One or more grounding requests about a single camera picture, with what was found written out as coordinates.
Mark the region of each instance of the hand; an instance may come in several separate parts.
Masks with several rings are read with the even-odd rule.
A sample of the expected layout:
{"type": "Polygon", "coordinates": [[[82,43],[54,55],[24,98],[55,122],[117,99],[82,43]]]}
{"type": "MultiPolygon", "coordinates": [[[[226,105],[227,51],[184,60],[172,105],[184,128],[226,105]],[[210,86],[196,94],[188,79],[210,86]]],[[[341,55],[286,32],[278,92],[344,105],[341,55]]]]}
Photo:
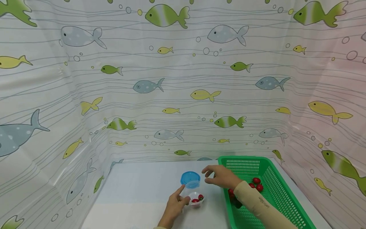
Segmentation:
{"type": "Polygon", "coordinates": [[[242,182],[239,177],[223,165],[209,165],[202,170],[202,173],[206,173],[205,177],[209,177],[212,173],[215,173],[213,178],[206,178],[205,182],[222,188],[231,188],[234,190],[242,182]]]}
{"type": "Polygon", "coordinates": [[[189,204],[191,198],[189,196],[183,198],[180,193],[183,191],[184,185],[178,188],[168,200],[167,207],[165,208],[164,214],[158,224],[158,226],[171,229],[173,227],[175,219],[182,213],[185,205],[189,204]]]}

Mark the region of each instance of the table surface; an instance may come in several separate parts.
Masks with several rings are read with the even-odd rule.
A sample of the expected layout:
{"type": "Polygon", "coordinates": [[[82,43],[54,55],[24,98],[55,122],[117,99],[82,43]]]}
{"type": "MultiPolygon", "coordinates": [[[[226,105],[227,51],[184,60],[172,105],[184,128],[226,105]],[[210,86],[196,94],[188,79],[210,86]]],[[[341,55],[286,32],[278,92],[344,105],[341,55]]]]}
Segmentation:
{"type": "MultiPolygon", "coordinates": [[[[271,161],[316,228],[331,229],[276,160],[271,158],[271,161]]],[[[180,187],[182,174],[194,171],[201,175],[203,181],[205,178],[201,170],[217,163],[217,160],[208,160],[115,164],[82,229],[152,229],[160,220],[169,195],[180,187]]],[[[186,207],[173,228],[231,228],[223,189],[204,182],[201,182],[201,187],[205,195],[202,207],[186,207]]]]}

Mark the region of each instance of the blue plastic lid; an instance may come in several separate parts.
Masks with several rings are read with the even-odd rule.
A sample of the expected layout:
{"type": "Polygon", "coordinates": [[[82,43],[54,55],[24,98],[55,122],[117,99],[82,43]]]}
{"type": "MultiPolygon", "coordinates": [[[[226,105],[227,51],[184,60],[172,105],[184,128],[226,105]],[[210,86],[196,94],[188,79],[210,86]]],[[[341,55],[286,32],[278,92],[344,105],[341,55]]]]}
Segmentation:
{"type": "Polygon", "coordinates": [[[189,183],[191,181],[200,181],[200,180],[201,180],[201,177],[197,173],[195,173],[193,171],[188,171],[188,172],[185,172],[182,174],[180,183],[186,185],[187,183],[189,183]]]}

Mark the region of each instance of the green basket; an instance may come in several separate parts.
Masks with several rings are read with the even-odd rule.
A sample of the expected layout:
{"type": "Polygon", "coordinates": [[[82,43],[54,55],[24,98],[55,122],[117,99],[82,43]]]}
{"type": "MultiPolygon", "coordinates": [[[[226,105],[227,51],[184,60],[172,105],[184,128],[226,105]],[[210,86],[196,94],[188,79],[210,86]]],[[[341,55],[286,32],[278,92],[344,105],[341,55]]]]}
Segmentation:
{"type": "MultiPolygon", "coordinates": [[[[299,229],[316,229],[291,189],[283,180],[274,164],[264,157],[221,156],[219,165],[230,169],[240,179],[252,182],[258,177],[264,186],[261,194],[266,200],[286,216],[299,229]]],[[[230,203],[225,189],[227,212],[232,229],[264,229],[263,224],[244,206],[237,209],[230,203]]]]}

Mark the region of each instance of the arm sleeve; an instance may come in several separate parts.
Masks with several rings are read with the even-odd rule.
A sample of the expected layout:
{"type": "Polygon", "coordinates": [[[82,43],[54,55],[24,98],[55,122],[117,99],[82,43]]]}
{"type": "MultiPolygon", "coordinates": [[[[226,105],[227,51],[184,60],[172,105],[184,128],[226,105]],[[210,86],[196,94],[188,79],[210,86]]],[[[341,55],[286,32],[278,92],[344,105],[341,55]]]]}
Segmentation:
{"type": "Polygon", "coordinates": [[[266,229],[297,229],[290,220],[273,207],[255,188],[242,181],[234,190],[237,199],[266,229]]]}

